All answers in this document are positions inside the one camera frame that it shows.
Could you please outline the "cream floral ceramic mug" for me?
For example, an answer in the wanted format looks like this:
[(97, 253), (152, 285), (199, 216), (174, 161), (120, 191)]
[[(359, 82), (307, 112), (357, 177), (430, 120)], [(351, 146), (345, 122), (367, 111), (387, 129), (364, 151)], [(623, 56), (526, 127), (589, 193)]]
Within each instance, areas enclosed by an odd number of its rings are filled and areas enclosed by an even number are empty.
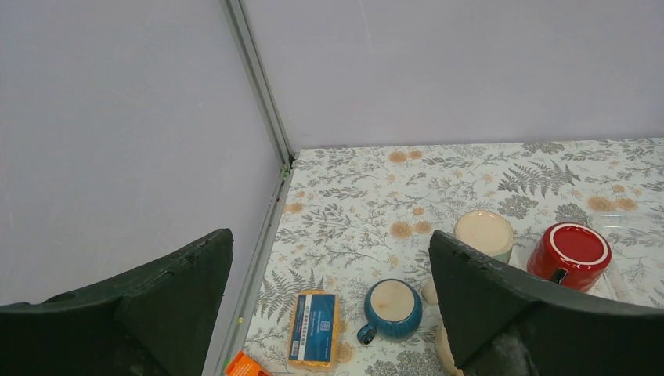
[(509, 263), (514, 246), (514, 230), (502, 216), (491, 211), (472, 211), (462, 215), (454, 226), (456, 239), (470, 247)]

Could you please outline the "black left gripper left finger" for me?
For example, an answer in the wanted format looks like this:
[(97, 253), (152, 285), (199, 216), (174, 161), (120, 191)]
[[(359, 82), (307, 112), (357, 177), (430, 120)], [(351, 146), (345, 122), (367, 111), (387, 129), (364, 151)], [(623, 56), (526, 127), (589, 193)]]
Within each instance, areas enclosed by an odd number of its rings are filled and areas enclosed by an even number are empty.
[(233, 261), (215, 230), (44, 302), (1, 308), (4, 375), (199, 375)]

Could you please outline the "blue ribbed ceramic mug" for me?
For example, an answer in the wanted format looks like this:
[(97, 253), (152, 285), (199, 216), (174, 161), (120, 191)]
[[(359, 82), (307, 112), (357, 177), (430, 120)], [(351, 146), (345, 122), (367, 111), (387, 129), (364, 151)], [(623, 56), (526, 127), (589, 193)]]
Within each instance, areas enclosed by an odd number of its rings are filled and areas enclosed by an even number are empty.
[(390, 342), (404, 342), (418, 330), (423, 311), (422, 299), (407, 282), (395, 278), (380, 280), (366, 293), (366, 324), (357, 331), (357, 341), (369, 345), (378, 336)]

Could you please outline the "small orange box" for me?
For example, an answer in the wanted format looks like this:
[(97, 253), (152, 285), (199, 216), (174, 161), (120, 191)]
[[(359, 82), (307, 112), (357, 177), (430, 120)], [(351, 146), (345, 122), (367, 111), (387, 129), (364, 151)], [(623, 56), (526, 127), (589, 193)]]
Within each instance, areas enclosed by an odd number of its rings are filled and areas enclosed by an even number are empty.
[(235, 357), (226, 364), (225, 375), (272, 376), (270, 372), (243, 351), (239, 351)]

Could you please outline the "red ceramic mug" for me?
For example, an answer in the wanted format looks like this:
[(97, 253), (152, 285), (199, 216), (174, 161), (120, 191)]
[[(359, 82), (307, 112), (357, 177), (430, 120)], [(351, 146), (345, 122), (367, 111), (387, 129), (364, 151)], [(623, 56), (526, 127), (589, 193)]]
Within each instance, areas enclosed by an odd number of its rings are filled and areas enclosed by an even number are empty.
[(611, 246), (596, 230), (576, 222), (559, 222), (545, 230), (527, 261), (526, 270), (586, 293), (611, 260)]

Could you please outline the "clear plastic tray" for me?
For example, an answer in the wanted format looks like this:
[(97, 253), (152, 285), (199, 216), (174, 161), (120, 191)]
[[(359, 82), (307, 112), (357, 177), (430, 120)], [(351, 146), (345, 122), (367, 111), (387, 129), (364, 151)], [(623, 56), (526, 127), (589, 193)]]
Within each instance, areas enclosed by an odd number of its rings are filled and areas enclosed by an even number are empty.
[(612, 260), (590, 289), (597, 297), (663, 307), (663, 215), (614, 212), (592, 215), (590, 227), (612, 250)]

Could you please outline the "aluminium corner frame post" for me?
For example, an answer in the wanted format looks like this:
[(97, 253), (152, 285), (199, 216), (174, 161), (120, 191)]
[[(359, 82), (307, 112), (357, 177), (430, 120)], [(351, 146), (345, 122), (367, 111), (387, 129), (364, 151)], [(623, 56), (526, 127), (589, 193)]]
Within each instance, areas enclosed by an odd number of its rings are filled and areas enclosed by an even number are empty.
[(259, 112), (265, 122), (268, 137), (282, 165), (282, 170), (289, 172), (294, 161), (294, 151), (278, 111), (244, 1), (221, 0), (220, 5), (229, 21), (233, 40), (239, 51)]

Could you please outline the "blue orange sponge pack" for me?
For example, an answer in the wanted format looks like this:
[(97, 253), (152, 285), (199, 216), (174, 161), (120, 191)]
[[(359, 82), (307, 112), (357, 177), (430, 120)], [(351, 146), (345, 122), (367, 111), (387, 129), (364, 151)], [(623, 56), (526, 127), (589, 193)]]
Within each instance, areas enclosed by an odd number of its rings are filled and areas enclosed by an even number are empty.
[(294, 367), (328, 371), (337, 361), (339, 301), (324, 291), (303, 291), (295, 299), (287, 361)]

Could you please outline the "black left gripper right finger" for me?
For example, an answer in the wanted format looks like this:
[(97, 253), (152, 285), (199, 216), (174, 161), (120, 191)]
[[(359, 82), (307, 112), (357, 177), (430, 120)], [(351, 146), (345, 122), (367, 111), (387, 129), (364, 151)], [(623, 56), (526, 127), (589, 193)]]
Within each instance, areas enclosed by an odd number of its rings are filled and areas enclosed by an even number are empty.
[(660, 375), (663, 311), (599, 298), (435, 231), (429, 259), (455, 367), (466, 375)]

